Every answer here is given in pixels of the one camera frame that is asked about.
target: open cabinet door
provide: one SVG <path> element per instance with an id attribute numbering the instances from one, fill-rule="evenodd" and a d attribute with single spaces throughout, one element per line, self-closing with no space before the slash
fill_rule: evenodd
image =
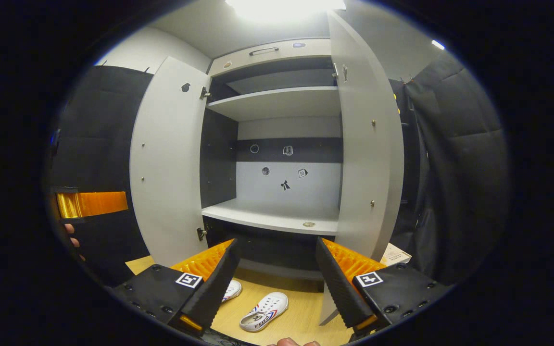
<path id="1" fill-rule="evenodd" d="M 343 187 L 335 241 L 379 261 L 401 202 L 401 120 L 389 79 L 371 48 L 333 11 L 328 22 L 343 121 Z M 321 324 L 334 316 L 336 307 L 325 287 Z"/>
<path id="2" fill-rule="evenodd" d="M 170 267 L 207 248 L 198 240 L 200 137 L 211 78 L 167 57 L 145 92 L 134 131 L 129 177 L 136 220 L 149 253 Z"/>

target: white sneaker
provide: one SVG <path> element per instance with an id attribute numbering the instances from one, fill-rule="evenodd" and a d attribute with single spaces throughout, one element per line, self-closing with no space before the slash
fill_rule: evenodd
<path id="1" fill-rule="evenodd" d="M 226 290 L 226 293 L 224 293 L 224 298 L 222 299 L 222 303 L 226 300 L 231 300 L 232 298 L 238 297 L 240 294 L 240 291 L 242 290 L 242 286 L 240 285 L 240 282 L 237 280 L 231 280 L 228 289 Z"/>
<path id="2" fill-rule="evenodd" d="M 288 297 L 280 292 L 273 292 L 262 298 L 249 313 L 240 320 L 240 327 L 248 332 L 261 331 L 275 317 L 288 309 Z"/>

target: ceiling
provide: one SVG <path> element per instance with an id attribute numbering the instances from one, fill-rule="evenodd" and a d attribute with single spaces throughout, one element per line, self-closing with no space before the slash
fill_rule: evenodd
<path id="1" fill-rule="evenodd" d="M 396 13 L 361 0 L 336 11 L 369 44 L 387 77 L 409 80 L 442 53 L 431 38 Z M 197 0 L 150 24 L 214 59 L 259 44 L 302 37 L 329 37 L 326 13 L 285 24 L 239 18 L 224 0 Z"/>

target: ceiling light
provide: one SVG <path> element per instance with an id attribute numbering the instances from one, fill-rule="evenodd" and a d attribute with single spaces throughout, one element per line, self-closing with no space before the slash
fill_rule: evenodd
<path id="1" fill-rule="evenodd" d="M 258 22 L 300 20 L 330 9 L 345 10 L 343 0 L 226 0 L 237 15 Z"/>
<path id="2" fill-rule="evenodd" d="M 437 41 L 435 41 L 435 40 L 431 41 L 431 44 L 433 44 L 433 46 L 435 46 L 435 47 L 437 47 L 437 48 L 439 48 L 439 49 L 441 49 L 441 50 L 444 50 L 444 48 L 445 48 L 441 43 L 439 43 L 439 42 L 437 42 Z"/>

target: human hand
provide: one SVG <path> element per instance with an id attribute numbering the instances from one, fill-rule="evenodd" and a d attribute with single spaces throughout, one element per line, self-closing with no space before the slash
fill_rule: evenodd
<path id="1" fill-rule="evenodd" d="M 297 344 L 294 340 L 292 340 L 291 338 L 289 337 L 286 337 L 286 339 L 281 339 L 279 341 L 277 341 L 277 345 L 275 344 L 270 344 L 269 346 L 300 346 L 299 344 Z M 311 342 L 307 342 L 305 345 L 303 346 L 320 346 L 320 344 L 317 342 L 317 341 L 311 341 Z"/>
<path id="2" fill-rule="evenodd" d="M 65 225 L 65 230 L 68 231 L 68 234 L 74 234 L 74 226 L 72 226 L 70 223 L 66 223 Z M 70 237 L 70 241 L 72 242 L 72 245 L 74 247 L 81 247 L 81 243 L 78 241 L 78 239 L 76 238 L 72 238 Z M 85 260 L 83 255 L 79 255 L 81 260 Z"/>

